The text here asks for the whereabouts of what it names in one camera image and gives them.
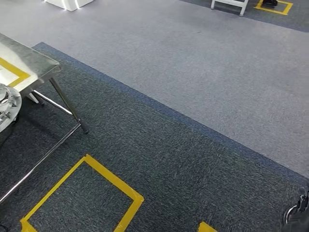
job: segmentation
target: yellow tape line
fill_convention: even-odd
[[[133,190],[133,188],[128,186],[127,184],[124,183],[120,178],[114,175],[113,173],[104,167],[103,165],[87,154],[86,156],[81,158],[80,161],[78,161],[78,163],[74,165],[72,168],[71,168],[69,172],[67,172],[66,175],[64,175],[63,178],[58,181],[58,183],[57,183],[55,186],[52,187],[48,193],[44,196],[41,200],[40,200],[37,205],[35,205],[33,209],[29,212],[26,216],[22,218],[20,220],[20,223],[22,224],[22,232],[37,232],[35,228],[30,225],[28,222],[28,220],[32,215],[33,215],[36,210],[41,207],[44,202],[48,199],[48,197],[50,197],[51,194],[53,194],[54,191],[59,188],[61,184],[63,184],[65,180],[69,177],[76,168],[81,165],[82,162],[86,162],[87,164],[93,168],[96,172],[101,174],[102,176],[106,178],[107,180],[110,181],[113,185],[121,190],[124,194],[133,199],[133,203],[124,214],[124,216],[118,223],[118,225],[114,230],[114,232],[124,232],[129,225],[129,223],[132,220],[132,218],[137,212],[137,210],[142,205],[142,203],[144,201],[144,198],[139,193]]]
[[[203,221],[200,223],[198,232],[217,232],[217,231]]]
[[[14,73],[14,74],[15,74],[18,77],[17,79],[13,81],[12,83],[10,83],[9,86],[11,86],[11,87],[17,86],[19,83],[20,83],[20,82],[22,82],[25,79],[27,79],[28,77],[30,76],[29,74],[28,74],[26,72],[22,71],[22,70],[20,70],[17,67],[15,67],[15,66],[11,64],[11,63],[9,63],[6,60],[2,59],[1,57],[0,57],[0,65],[5,68],[5,69],[7,69],[7,70],[8,70],[8,71],[10,71],[10,72],[11,72],[11,73]]]
[[[268,11],[268,12],[272,12],[272,13],[276,13],[276,14],[280,14],[280,15],[287,15],[287,13],[291,9],[291,7],[293,5],[292,3],[287,2],[287,1],[279,1],[280,3],[283,4],[286,4],[286,7],[283,11],[275,11],[275,10],[271,10],[268,8],[264,8],[262,5],[263,4],[263,0],[260,0],[255,8],[259,9],[259,10],[262,10],[262,11]]]

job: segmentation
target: yellow tape square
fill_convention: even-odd
[[[137,212],[137,210],[142,205],[144,201],[144,197],[140,195],[139,193],[133,190],[133,188],[128,186],[127,184],[124,183],[124,181],[121,180],[120,178],[114,175],[111,171],[108,170],[107,168],[104,167],[103,165],[97,162],[96,160],[93,159],[93,157],[87,154],[84,156],[78,163],[74,165],[71,168],[69,172],[61,178],[58,183],[52,187],[48,193],[41,199],[38,204],[36,204],[33,209],[29,212],[25,217],[20,220],[22,224],[22,232],[37,232],[35,228],[33,228],[28,220],[32,216],[36,210],[41,207],[44,202],[48,199],[51,194],[59,188],[61,184],[63,184],[65,180],[72,174],[76,168],[80,166],[82,162],[86,162],[89,166],[92,167],[93,169],[96,170],[96,172],[101,174],[102,176],[105,177],[106,179],[109,180],[112,184],[118,187],[118,189],[121,190],[127,196],[131,198],[133,203],[129,207],[129,209],[121,218],[121,220],[117,225],[117,227],[114,230],[114,232],[124,232],[129,223],[133,219],[133,217]]]
[[[271,10],[268,8],[265,8],[262,7],[262,5],[263,4],[263,0],[260,0],[255,8],[259,9],[259,10],[262,10],[262,11],[268,11],[268,12],[272,12],[272,13],[276,13],[276,14],[280,14],[280,15],[287,15],[287,13],[291,9],[291,7],[293,5],[292,3],[287,2],[287,1],[279,1],[279,3],[283,3],[286,4],[286,7],[283,11],[275,11],[275,10]]]
[[[15,74],[18,77],[17,79],[10,83],[9,84],[10,87],[17,86],[19,83],[20,83],[20,82],[22,82],[22,81],[23,81],[23,80],[25,80],[25,79],[30,76],[29,74],[28,74],[26,72],[24,72],[24,71],[20,70],[17,67],[15,67],[15,66],[9,63],[9,62],[8,62],[5,59],[2,59],[1,57],[0,57],[0,65],[5,68],[5,69],[7,69],[7,70],[8,70],[8,71],[10,71],[10,72],[11,72],[11,73],[14,73],[14,74]]]

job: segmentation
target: black object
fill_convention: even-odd
[[[268,5],[271,5],[271,6],[277,6],[278,5],[278,1],[277,0],[264,0],[263,4],[268,4]]]

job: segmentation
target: white stand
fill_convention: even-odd
[[[44,0],[65,10],[75,11],[93,0]]]
[[[233,6],[239,6],[241,7],[242,10],[240,11],[240,16],[243,17],[244,11],[246,10],[246,4],[248,4],[249,0],[244,0],[244,2],[241,2],[241,1],[235,1],[235,0],[213,0],[211,2],[211,7],[210,9],[213,10],[215,9],[215,2],[216,1],[219,1],[219,2],[222,2],[222,3],[225,3],[225,4],[229,4],[229,5],[233,5]]]

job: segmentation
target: white chair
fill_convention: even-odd
[[[239,6],[241,7],[241,11],[240,16],[243,17],[244,11],[246,10],[246,4],[248,4],[249,0],[244,0],[244,2],[241,2],[241,1],[235,1],[235,0],[213,0],[211,2],[211,7],[210,9],[213,10],[215,9],[215,2],[222,2],[222,3],[225,3],[225,4],[229,4],[229,5],[233,5],[233,6]]]

